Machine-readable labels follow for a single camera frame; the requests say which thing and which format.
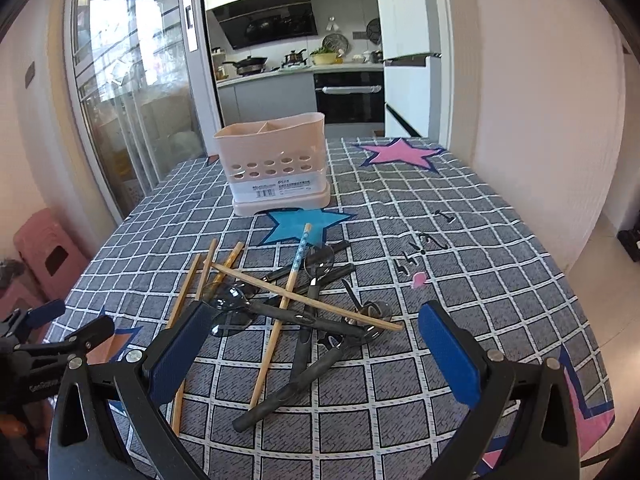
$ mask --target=blue gripper pad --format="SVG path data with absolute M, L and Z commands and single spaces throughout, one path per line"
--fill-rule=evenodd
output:
M 216 311 L 210 306 L 204 303 L 199 304 L 151 370 L 149 398 L 156 407 L 173 400 L 193 360 L 209 335 L 215 313 Z
M 65 302 L 62 300 L 53 300 L 49 303 L 34 308 L 27 316 L 26 322 L 29 328 L 40 328 L 41 326 L 50 323 L 57 317 L 62 316 L 65 313 Z
M 453 396 L 472 409 L 480 399 L 480 372 L 429 303 L 420 308 L 418 330 Z

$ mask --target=oven handle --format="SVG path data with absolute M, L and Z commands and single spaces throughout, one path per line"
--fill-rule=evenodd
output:
M 377 94 L 382 90 L 382 85 L 373 86 L 323 86 L 316 88 L 316 92 L 328 95 L 348 95 L 348 94 Z

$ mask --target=wooden chopstick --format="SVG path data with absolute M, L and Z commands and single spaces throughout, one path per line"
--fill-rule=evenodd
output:
M 202 274 L 200 275 L 200 281 L 198 282 L 198 289 L 196 290 L 196 297 L 195 297 L 196 300 L 199 300 L 200 297 L 202 296 L 202 289 L 204 288 L 205 284 L 207 283 L 207 280 L 209 279 L 209 273 L 211 271 L 211 262 L 213 261 L 213 253 L 216 252 L 217 246 L 218 246 L 218 239 L 213 238 L 213 240 L 211 241 L 211 245 L 209 246 L 209 252 L 207 253 L 207 257 L 204 259 L 204 264 L 202 266 Z M 171 429 L 174 430 L 175 434 L 180 434 L 180 420 L 182 419 L 182 398 L 183 397 L 184 397 L 184 381 L 182 381 L 182 384 L 180 384 L 180 388 L 178 388 L 178 391 L 175 393 L 174 408 L 171 412 Z
M 243 248 L 244 248 L 244 243 L 238 242 L 234 247 L 234 250 L 231 251 L 231 254 L 229 254 L 229 256 L 226 257 L 225 263 L 223 263 L 222 265 L 224 267 L 228 267 L 229 269 L 233 267 L 234 263 L 236 262 L 236 259 L 238 258 L 238 255 L 242 252 Z M 213 282 L 211 283 L 213 285 L 216 285 L 218 283 L 222 283 L 224 279 L 225 279 L 225 275 L 222 272 L 218 272 L 216 274 L 216 277 L 213 278 Z
M 302 256 L 304 256 L 306 249 L 306 241 L 309 238 L 309 232 L 311 231 L 311 224 L 305 225 L 305 230 L 300 237 L 300 243 L 298 244 L 298 250 L 296 251 L 296 257 L 293 259 L 293 264 L 291 266 L 291 271 L 289 272 L 289 277 L 287 279 L 287 285 L 285 290 L 291 292 L 293 287 L 296 286 L 296 279 L 298 278 L 298 271 L 300 270 L 300 262 L 302 261 Z M 289 306 L 289 298 L 283 296 L 280 300 L 280 308 L 287 308 Z M 260 394 L 262 393 L 262 388 L 264 386 L 264 381 L 267 377 L 267 371 L 269 369 L 269 364 L 271 363 L 271 358 L 273 357 L 273 353 L 275 352 L 276 345 L 278 343 L 278 337 L 280 336 L 280 329 L 282 328 L 281 320 L 277 319 L 275 323 L 273 323 L 273 328 L 271 329 L 271 334 L 269 336 L 269 342 L 267 343 L 267 349 L 262 358 L 262 363 L 260 364 L 260 371 L 258 372 L 258 378 L 255 380 L 254 393 L 251 396 L 251 403 L 249 404 L 249 409 L 254 408 L 256 404 L 258 404 L 258 400 L 260 399 Z
M 218 239 L 213 238 L 211 241 L 211 245 L 209 246 L 209 252 L 207 253 L 207 257 L 204 259 L 204 264 L 202 266 L 202 274 L 200 275 L 200 281 L 198 282 L 198 290 L 196 290 L 195 300 L 199 300 L 202 297 L 202 289 L 205 285 L 207 285 L 207 280 L 209 279 L 209 273 L 211 272 L 211 263 L 213 261 L 213 253 L 216 252 L 216 247 L 218 246 Z
M 202 296 L 202 290 L 209 279 L 209 272 L 211 270 L 211 265 L 213 262 L 213 253 L 216 251 L 216 247 L 218 245 L 218 240 L 214 239 L 211 242 L 209 247 L 209 253 L 207 253 L 207 257 L 204 260 L 204 266 L 202 267 L 202 274 L 200 275 L 200 283 L 198 284 L 198 290 L 196 291 L 196 300 L 199 300 Z M 241 253 L 242 248 L 244 248 L 244 243 L 238 242 L 234 247 L 234 250 L 231 251 L 231 254 L 226 258 L 224 266 L 231 267 L 238 257 L 238 254 Z M 221 272 L 217 273 L 216 277 L 213 279 L 213 284 L 221 283 L 222 280 L 225 279 L 225 275 Z M 184 381 L 178 388 L 178 391 L 175 394 L 174 398 L 174 410 L 171 413 L 171 429 L 174 430 L 175 434 L 180 433 L 180 420 L 182 418 L 182 398 L 184 397 Z
M 303 304 L 308 304 L 309 306 L 314 306 L 319 308 L 320 310 L 324 310 L 326 312 L 331 312 L 332 314 L 336 314 L 338 316 L 343 316 L 348 319 L 353 319 L 359 321 L 364 324 L 373 325 L 377 328 L 383 328 L 385 330 L 392 330 L 393 332 L 400 332 L 404 329 L 404 325 L 398 323 L 391 323 L 389 321 L 384 321 L 383 319 L 376 319 L 375 317 L 364 316 L 364 314 L 360 314 L 358 312 L 352 312 L 350 310 L 345 310 L 340 308 L 339 306 L 333 306 L 327 303 L 323 303 L 322 301 L 312 300 L 307 298 L 306 296 L 300 296 L 300 294 L 296 294 L 295 292 L 289 292 L 284 288 L 273 285 L 271 283 L 264 282 L 258 278 L 254 278 L 253 276 L 249 276 L 244 272 L 240 272 L 236 269 L 227 269 L 219 264 L 213 263 L 211 267 L 216 269 L 219 272 L 224 272 L 229 276 L 240 280 L 241 282 L 250 283 L 251 285 L 255 285 L 258 288 L 262 288 L 263 290 L 268 290 L 269 292 L 273 292 L 278 296 L 286 296 L 290 300 L 299 301 Z
M 184 279 L 182 283 L 182 288 L 180 289 L 180 293 L 178 293 L 178 297 L 175 298 L 174 309 L 171 311 L 171 315 L 169 316 L 169 321 L 166 323 L 167 328 L 171 328 L 175 320 L 178 319 L 180 313 L 182 311 L 182 304 L 184 303 L 184 298 L 187 296 L 187 292 L 191 286 L 191 282 L 193 281 L 193 277 L 196 274 L 196 270 L 198 269 L 198 264 L 200 263 L 200 255 L 196 254 L 193 261 L 191 262 L 191 267 L 189 268 L 189 272 L 187 272 L 187 277 Z
M 182 288 L 180 289 L 180 293 L 178 293 L 178 297 L 175 299 L 174 309 L 171 311 L 171 316 L 169 316 L 169 321 L 167 321 L 167 324 L 166 324 L 167 328 L 171 328 L 174 325 L 175 320 L 178 319 L 178 316 L 180 316 L 180 312 L 182 311 L 182 304 L 184 303 L 184 298 L 187 296 L 187 292 L 191 287 L 191 282 L 193 281 L 193 277 L 196 275 L 196 270 L 198 269 L 199 263 L 200 263 L 200 254 L 196 254 L 193 261 L 191 262 L 191 267 L 189 268 L 189 272 L 187 272 L 187 277 L 184 279 L 184 282 L 182 282 Z M 180 386 L 180 388 L 178 389 L 178 392 L 180 392 L 180 390 L 184 390 L 184 388 Z M 177 397 L 178 395 L 176 394 L 176 400 L 174 400 L 174 410 L 172 411 L 172 414 L 171 414 L 171 428 L 172 430 L 174 430 L 175 434 L 180 433 L 180 415 L 176 416 L 176 413 L 179 414 L 182 411 L 182 396 L 180 396 L 180 399 L 178 399 Z M 176 419 L 178 421 L 177 426 L 174 425 L 174 420 Z

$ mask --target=oven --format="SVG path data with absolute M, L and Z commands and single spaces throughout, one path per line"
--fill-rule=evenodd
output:
M 316 105 L 331 137 L 371 137 L 383 130 L 385 82 L 382 70 L 314 74 Z

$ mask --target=green vegetables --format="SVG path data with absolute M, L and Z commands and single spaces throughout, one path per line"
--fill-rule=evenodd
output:
M 319 48 L 316 48 L 311 54 L 309 54 L 310 56 L 313 56 L 314 54 L 335 54 L 335 52 L 333 50 L 331 50 L 329 47 L 327 46 L 321 46 Z

